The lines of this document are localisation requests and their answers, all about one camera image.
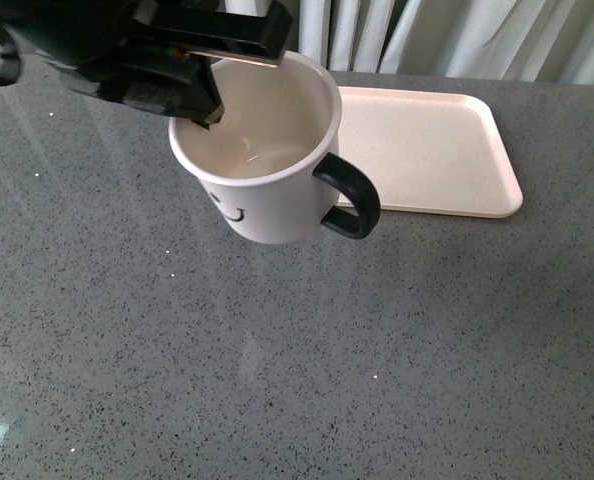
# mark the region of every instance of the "black mug handle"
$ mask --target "black mug handle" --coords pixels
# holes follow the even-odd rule
[[[381,204],[371,181],[357,168],[337,155],[327,153],[313,170],[313,175],[346,195],[357,215],[332,207],[322,225],[349,238],[366,238],[379,221]]]

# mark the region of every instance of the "white curtain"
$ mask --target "white curtain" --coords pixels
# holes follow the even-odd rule
[[[300,51],[331,70],[594,84],[594,0],[301,0],[300,12]]]

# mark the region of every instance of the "gray countertop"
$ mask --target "gray countertop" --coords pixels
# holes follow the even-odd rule
[[[0,89],[0,478],[594,479],[594,87],[492,109],[513,216],[229,229],[163,118]]]

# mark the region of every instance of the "tray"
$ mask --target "tray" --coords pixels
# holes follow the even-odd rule
[[[340,87],[340,156],[382,209],[500,218],[523,196],[490,108],[446,93]],[[340,206],[351,206],[341,197]]]

